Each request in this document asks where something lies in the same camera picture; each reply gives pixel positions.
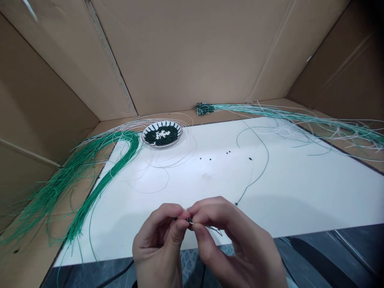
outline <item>bowl rim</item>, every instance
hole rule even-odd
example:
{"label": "bowl rim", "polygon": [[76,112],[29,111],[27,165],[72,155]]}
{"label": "bowl rim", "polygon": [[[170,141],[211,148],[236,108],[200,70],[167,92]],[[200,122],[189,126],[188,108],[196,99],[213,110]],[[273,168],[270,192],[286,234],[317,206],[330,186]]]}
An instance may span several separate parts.
{"label": "bowl rim", "polygon": [[174,140],[173,142],[171,142],[171,143],[168,143],[168,144],[164,144],[164,145],[156,145],[156,144],[150,144],[150,143],[148,143],[145,139],[144,139],[144,131],[149,127],[149,126],[151,126],[151,125],[154,125],[154,124],[157,124],[157,123],[161,123],[162,121],[158,121],[158,122],[154,122],[154,123],[152,123],[152,124],[149,124],[148,126],[146,126],[146,128],[144,128],[144,130],[141,132],[141,138],[142,138],[142,140],[143,140],[143,142],[145,143],[145,144],[147,144],[147,145],[149,145],[149,146],[151,146],[151,147],[165,147],[165,146],[169,146],[169,145],[171,145],[171,144],[174,144],[177,140],[179,140],[180,139],[180,137],[182,136],[182,134],[183,134],[183,127],[180,125],[180,124],[178,124],[177,122],[175,122],[175,121],[171,121],[171,120],[164,120],[165,122],[173,122],[173,123],[176,123],[179,127],[180,127],[180,129],[181,129],[181,133],[180,133],[180,136],[178,136],[177,137],[177,139],[176,140]]}

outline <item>floor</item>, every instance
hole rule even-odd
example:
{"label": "floor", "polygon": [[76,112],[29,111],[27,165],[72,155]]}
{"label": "floor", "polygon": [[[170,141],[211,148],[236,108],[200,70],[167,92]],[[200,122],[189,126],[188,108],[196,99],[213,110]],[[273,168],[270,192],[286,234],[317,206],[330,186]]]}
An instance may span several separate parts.
{"label": "floor", "polygon": [[[298,287],[375,287],[382,266],[384,224],[277,238],[288,281]],[[234,254],[231,245],[220,247]],[[221,287],[197,249],[180,252],[184,287]],[[43,288],[95,288],[124,270],[132,258],[64,266],[50,271]],[[108,288],[131,288],[134,265]]]}

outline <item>green strand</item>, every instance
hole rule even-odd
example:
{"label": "green strand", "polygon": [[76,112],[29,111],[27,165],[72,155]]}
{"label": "green strand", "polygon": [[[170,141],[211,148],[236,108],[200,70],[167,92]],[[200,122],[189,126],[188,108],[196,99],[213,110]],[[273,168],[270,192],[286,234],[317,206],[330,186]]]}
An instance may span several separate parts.
{"label": "green strand", "polygon": [[[102,193],[112,178],[139,152],[138,147],[140,141],[137,132],[111,132],[107,135],[104,134],[100,138],[95,138],[76,149],[65,166],[54,174],[50,180],[40,182],[43,183],[44,186],[25,200],[25,202],[29,202],[29,204],[21,212],[14,215],[17,219],[7,228],[13,231],[9,236],[4,236],[3,234],[3,237],[0,239],[0,245],[5,246],[11,242],[17,244],[37,227],[38,229],[32,237],[33,239],[44,224],[46,225],[46,232],[50,236],[49,224],[53,222],[50,218],[54,210],[68,194],[70,198],[72,197],[74,188],[79,181],[86,178],[96,179],[98,175],[94,173],[93,169],[90,169],[90,165],[93,165],[98,158],[100,159],[99,152],[103,148],[119,140],[126,141],[130,144],[128,152],[111,169],[110,173],[103,177],[94,192],[86,199],[68,229],[68,234],[63,239],[51,237],[51,239],[58,241],[69,239],[70,242],[72,242],[75,237],[80,234],[84,219],[96,198]],[[76,212],[77,211],[72,211],[63,217],[67,217]]]}
{"label": "green strand", "polygon": [[[253,104],[217,104],[211,105],[199,103],[196,108],[199,116],[220,110],[229,110],[234,112],[249,113],[253,115],[266,116],[276,119],[289,120],[296,124],[316,124],[320,128],[325,129],[326,134],[319,133],[316,136],[324,140],[349,140],[352,146],[363,147],[368,149],[380,150],[384,148],[384,135],[372,130],[362,121],[373,121],[384,123],[379,120],[348,120],[348,119],[329,119],[319,118],[316,116],[301,114],[292,111],[285,111],[271,106],[253,105]],[[362,146],[355,139],[363,139],[369,141],[372,146]]]}

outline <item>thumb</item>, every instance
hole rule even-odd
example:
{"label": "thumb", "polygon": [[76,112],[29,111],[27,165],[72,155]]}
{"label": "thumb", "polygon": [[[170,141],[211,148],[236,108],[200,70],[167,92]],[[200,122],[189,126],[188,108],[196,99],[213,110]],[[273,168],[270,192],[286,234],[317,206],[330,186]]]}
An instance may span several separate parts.
{"label": "thumb", "polygon": [[176,222],[170,227],[167,239],[165,240],[163,246],[168,255],[179,255],[181,243],[184,240],[184,235],[188,227],[189,222],[184,219],[176,220]]}
{"label": "thumb", "polygon": [[242,276],[236,271],[222,250],[220,250],[208,229],[200,223],[194,223],[192,229],[195,232],[199,255],[204,264],[212,271],[222,286],[245,287]]}

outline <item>left hand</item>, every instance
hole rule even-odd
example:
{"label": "left hand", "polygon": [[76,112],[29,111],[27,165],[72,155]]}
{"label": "left hand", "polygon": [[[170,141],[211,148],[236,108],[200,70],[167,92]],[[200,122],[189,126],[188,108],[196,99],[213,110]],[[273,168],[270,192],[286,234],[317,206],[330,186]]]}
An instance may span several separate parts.
{"label": "left hand", "polygon": [[180,247],[189,217],[182,206],[165,203],[144,222],[132,247],[138,287],[183,286]]}

